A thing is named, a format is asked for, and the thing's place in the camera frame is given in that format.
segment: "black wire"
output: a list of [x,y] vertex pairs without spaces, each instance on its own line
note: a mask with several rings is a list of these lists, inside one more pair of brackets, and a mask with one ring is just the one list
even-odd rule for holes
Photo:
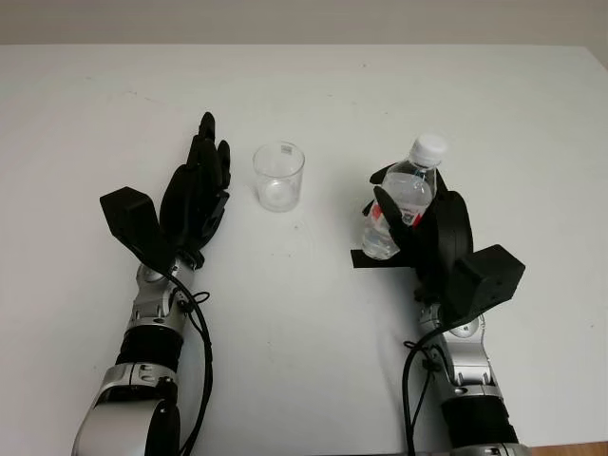
[[[209,298],[209,296],[210,296],[210,294],[209,294],[208,292],[201,292],[201,293],[206,293],[206,294],[207,294],[207,296],[206,296],[204,299],[197,301],[197,305],[200,305],[200,304],[202,304],[203,302],[205,302],[205,301],[206,301],[206,300]],[[180,301],[180,305],[184,306],[185,304],[186,304],[186,303],[185,303],[184,301]],[[192,323],[192,327],[193,327],[193,328],[195,329],[195,331],[196,331],[196,332],[197,332],[197,333],[200,335],[200,337],[202,337],[202,329],[200,328],[199,324],[198,324],[198,323],[197,323],[197,322],[194,320],[194,318],[192,317],[192,313],[191,313],[191,312],[187,312],[187,314],[188,314],[188,319],[190,320],[190,323]]]
[[441,356],[441,359],[444,363],[444,366],[446,367],[446,369],[448,368],[449,364],[447,363],[447,358],[446,358],[446,354],[444,353],[444,350],[437,344],[433,344],[430,346],[431,350],[436,350],[439,355]]
[[414,445],[414,427],[411,421],[411,410],[409,409],[409,370],[411,369],[411,364],[416,357],[416,354],[421,351],[424,346],[427,344],[429,340],[437,335],[447,331],[446,328],[435,328],[433,331],[425,334],[421,339],[416,342],[413,346],[411,346],[411,350],[408,353],[408,357],[406,358],[406,364],[403,367],[403,374],[401,377],[401,391],[403,395],[403,412],[404,412],[404,421],[406,424],[406,442],[408,445],[408,455],[415,456],[416,449]]
[[[403,345],[409,349],[412,349],[415,346],[415,344],[409,340],[404,342]],[[422,354],[427,359],[427,364],[426,365],[423,364],[423,367],[427,370],[427,378],[425,379],[425,384],[423,385],[422,391],[420,392],[420,396],[418,398],[418,404],[416,405],[416,411],[414,411],[414,417],[411,420],[412,431],[416,427],[416,421],[418,420],[418,414],[420,413],[420,409],[422,408],[423,402],[425,401],[425,395],[427,394],[428,385],[430,384],[430,381],[434,378],[433,372],[435,371],[434,362],[433,362],[430,354],[428,354],[428,350],[422,349]]]
[[[194,312],[200,324],[200,326],[197,326],[195,329],[197,330],[197,333],[199,333],[200,338],[202,340],[202,346],[205,356],[205,374],[202,383],[202,397],[200,399],[199,413],[197,414],[195,424],[193,425],[192,430],[190,431],[190,435],[188,436],[188,438],[180,449],[181,455],[189,456],[192,452],[192,449],[194,448],[194,443],[197,441],[197,437],[200,432],[200,427],[202,426],[202,419],[204,418],[205,411],[207,410],[207,404],[209,404],[209,399],[211,397],[211,389],[213,387],[213,354],[211,350],[211,337],[209,335],[209,329],[207,328],[205,317],[203,316],[202,311],[200,310],[199,302],[196,300],[196,298],[176,277],[170,274],[162,273],[160,271],[158,272],[162,276],[164,276],[164,278],[173,283],[183,293],[187,300],[187,306],[185,310],[188,312],[190,321],[194,323],[194,320],[192,319],[192,312]],[[209,294],[207,292],[200,292],[197,293],[197,295],[205,295],[205,298],[203,298],[200,302],[204,302],[209,298]]]
[[175,299],[175,296],[178,294],[178,291],[180,289],[178,287],[173,287],[173,290],[171,290],[171,294],[169,295],[169,309],[171,309],[171,306],[173,305],[173,299]]

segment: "white table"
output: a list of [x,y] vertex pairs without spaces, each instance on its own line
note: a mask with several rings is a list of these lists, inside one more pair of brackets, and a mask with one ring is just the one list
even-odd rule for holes
[[[357,270],[369,174],[423,131],[477,248],[527,266],[487,315],[486,347],[521,440],[605,440],[608,72],[577,47],[0,47],[0,432],[3,454],[68,454],[114,363],[137,260],[98,197],[158,205],[211,110],[232,146],[231,198],[196,290],[214,342],[196,452],[283,455],[403,448],[401,342],[418,333],[410,270]],[[251,156],[307,154],[302,201],[263,210]],[[187,335],[189,431],[200,342]],[[422,383],[417,372],[414,397]],[[446,449],[431,394],[418,447]]]

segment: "clear drinking glass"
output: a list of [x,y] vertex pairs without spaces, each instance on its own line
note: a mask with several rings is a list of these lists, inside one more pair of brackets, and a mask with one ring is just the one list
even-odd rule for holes
[[304,153],[290,142],[262,145],[254,154],[259,203],[269,211],[294,209],[300,198]]

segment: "water bottle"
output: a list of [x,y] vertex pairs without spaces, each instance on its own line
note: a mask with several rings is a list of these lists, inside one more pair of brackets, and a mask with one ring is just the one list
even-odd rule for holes
[[[437,191],[435,169],[446,151],[447,143],[442,137],[421,135],[414,142],[409,157],[394,164],[387,171],[382,188],[401,209],[406,225],[416,226],[433,201]],[[366,218],[363,252],[376,259],[389,259],[399,252],[399,247],[390,237],[389,224],[376,200]]]

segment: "bottle label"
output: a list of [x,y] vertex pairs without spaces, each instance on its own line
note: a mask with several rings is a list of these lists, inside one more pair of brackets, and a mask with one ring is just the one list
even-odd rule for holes
[[[404,204],[400,207],[402,218],[401,220],[407,226],[415,227],[420,223],[422,215],[427,210],[428,206],[418,206],[416,204]],[[389,234],[389,223],[382,214],[382,209],[377,201],[373,202],[373,206],[370,209],[370,217],[373,221],[373,227],[383,235]]]

